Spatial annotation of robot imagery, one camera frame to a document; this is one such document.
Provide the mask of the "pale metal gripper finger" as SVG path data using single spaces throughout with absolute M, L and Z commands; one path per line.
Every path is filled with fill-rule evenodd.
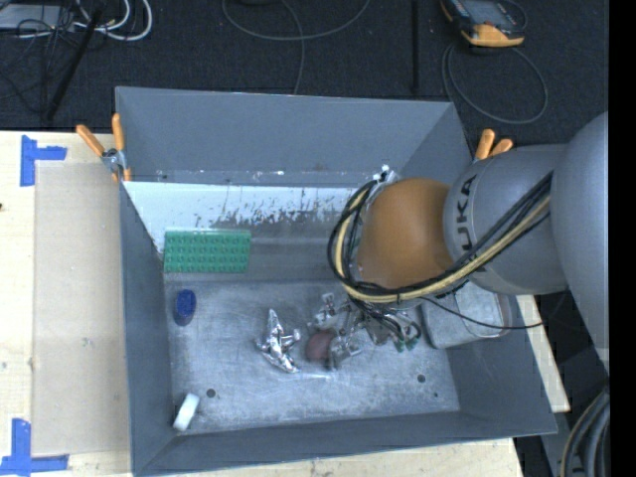
M 343 363 L 362 353 L 362 347 L 340 335 L 334 335 L 327 347 L 326 367 L 329 370 L 338 370 Z
M 351 319 L 353 307 L 344 297 L 338 297 L 333 292 L 321 296 L 322 304 L 312 315 L 309 327 L 313 329 L 342 329 Z

